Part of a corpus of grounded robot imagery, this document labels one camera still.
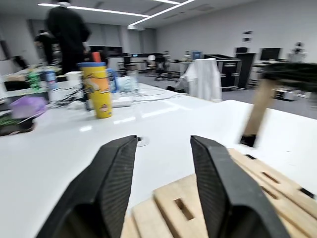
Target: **computer monitor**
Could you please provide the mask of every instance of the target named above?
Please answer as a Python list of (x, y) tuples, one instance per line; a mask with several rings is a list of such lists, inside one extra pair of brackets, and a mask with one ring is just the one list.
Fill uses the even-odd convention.
[(278, 60), (281, 48), (263, 48), (261, 53), (261, 61)]
[(198, 60), (201, 59), (203, 56), (202, 51), (192, 51), (192, 60)]
[(236, 53), (247, 53), (249, 51), (248, 47), (237, 47)]

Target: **person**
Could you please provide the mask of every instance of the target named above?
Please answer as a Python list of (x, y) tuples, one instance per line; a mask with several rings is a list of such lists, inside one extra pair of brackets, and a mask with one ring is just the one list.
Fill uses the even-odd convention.
[(48, 64), (53, 63), (53, 39), (45, 30), (40, 30), (39, 35), (35, 38), (35, 45), (43, 48), (46, 61)]
[(46, 24), (59, 42), (62, 52), (62, 72), (78, 71), (77, 63), (84, 62), (86, 42), (90, 31), (79, 14), (67, 7), (70, 0), (63, 0), (59, 6), (49, 11)]

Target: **wooden slat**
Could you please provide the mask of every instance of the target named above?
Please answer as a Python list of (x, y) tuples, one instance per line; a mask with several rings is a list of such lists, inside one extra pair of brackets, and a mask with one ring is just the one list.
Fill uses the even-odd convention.
[(307, 237), (314, 238), (317, 234), (317, 220), (306, 213), (303, 209), (285, 197), (282, 193), (275, 190), (266, 182), (255, 176), (246, 167), (241, 166), (244, 171), (250, 175), (262, 187), (265, 195), (275, 207), (280, 217), (283, 217), (291, 225), (297, 228)]
[(137, 227), (131, 216), (126, 216), (124, 218), (121, 238), (140, 238)]
[(135, 206), (132, 216), (141, 238), (173, 238), (153, 199)]
[(158, 188), (154, 199), (176, 238), (208, 238), (196, 175)]
[(285, 220), (283, 217), (280, 217), (282, 223), (286, 227), (289, 235), (291, 238), (307, 238), (306, 235), (301, 233), (296, 227), (294, 227), (292, 224), (290, 224), (287, 220)]
[(228, 149), (232, 159), (247, 168), (264, 182), (280, 191), (287, 198), (317, 219), (317, 202), (303, 194), (301, 186), (260, 160), (251, 160), (235, 149)]

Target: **white table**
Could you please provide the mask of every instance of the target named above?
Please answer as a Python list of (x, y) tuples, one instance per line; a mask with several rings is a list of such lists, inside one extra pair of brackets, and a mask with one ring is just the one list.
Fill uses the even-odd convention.
[[(147, 85), (141, 84), (140, 88), (141, 93), (162, 93)], [(163, 92), (138, 100), (177, 95)], [(165, 158), (166, 154), (162, 154), (165, 150), (157, 151), (160, 145), (166, 144), (162, 135), (178, 128), (179, 121), (184, 120), (179, 117), (182, 112), (190, 113), (209, 104), (190, 96), (136, 102), (129, 108), (113, 109), (113, 116), (108, 119), (95, 119), (93, 113), (85, 111), (52, 109), (36, 119), (34, 131), (0, 137), (0, 187), (3, 194), (0, 196), (0, 237), (33, 238), (68, 184), (90, 164), (103, 144), (114, 139), (133, 134), (150, 139), (148, 146), (138, 148), (136, 152), (132, 205), (150, 196), (151, 190), (162, 182), (182, 177), (182, 174), (174, 176), (171, 167), (165, 172), (167, 180), (160, 181), (169, 164), (167, 159), (173, 157), (170, 154)]]
[[(141, 88), (157, 93), (150, 92), (151, 86)], [(133, 134), (148, 137), (150, 143), (136, 150), (128, 208), (149, 198), (154, 189), (194, 173), (190, 135), (251, 154), (317, 193), (316, 121), (268, 110), (257, 148), (250, 149), (238, 145), (250, 110), (246, 103), (211, 103), (189, 96), (114, 109), (111, 118), (99, 120), (82, 111), (49, 110), (37, 119), (33, 132), (0, 137), (0, 237), (34, 237), (100, 146)]]

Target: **ceiling light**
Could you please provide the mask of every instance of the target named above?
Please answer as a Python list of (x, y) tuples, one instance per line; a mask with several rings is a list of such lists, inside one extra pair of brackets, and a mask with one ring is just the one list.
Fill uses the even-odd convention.
[(164, 2), (164, 3), (170, 3), (170, 4), (180, 4), (180, 2), (170, 1), (170, 0), (153, 0), (153, 1), (160, 1), (160, 2)]
[(172, 7), (168, 8), (168, 9), (166, 9), (166, 10), (164, 10), (164, 11), (160, 11), (160, 12), (158, 12), (158, 13), (152, 15), (152, 16), (149, 16), (149, 17), (144, 18), (144, 19), (142, 19), (142, 20), (140, 20), (140, 21), (134, 22), (134, 23), (130, 24), (129, 27), (132, 27), (132, 26), (137, 25), (137, 24), (139, 24), (139, 23), (141, 23), (141, 22), (147, 21), (147, 20), (149, 20), (149, 19), (151, 19), (151, 18), (153, 18), (153, 17), (162, 15), (162, 14), (168, 12), (168, 11), (172, 11), (172, 10), (174, 10), (174, 9), (180, 7), (180, 6), (189, 4), (189, 3), (193, 2), (193, 1), (195, 1), (195, 0), (187, 0), (187, 1), (183, 2), (183, 3), (180, 3), (180, 4), (178, 4), (178, 5), (172, 6)]
[(39, 3), (38, 6), (51, 6), (51, 7), (55, 7), (55, 6), (59, 6), (57, 4), (49, 4), (49, 3)]
[[(59, 6), (59, 5), (58, 4), (49, 4), (49, 3), (40, 3), (40, 4), (38, 4), (38, 6), (55, 7), (55, 6)], [(112, 10), (81, 7), (81, 6), (69, 6), (68, 8), (77, 9), (77, 10), (86, 10), (86, 11), (99, 11), (99, 12), (114, 13), (114, 14), (129, 15), (129, 16), (148, 17), (148, 15), (143, 15), (143, 14), (136, 14), (136, 13), (130, 13), (130, 12), (123, 12), (123, 11), (112, 11)]]

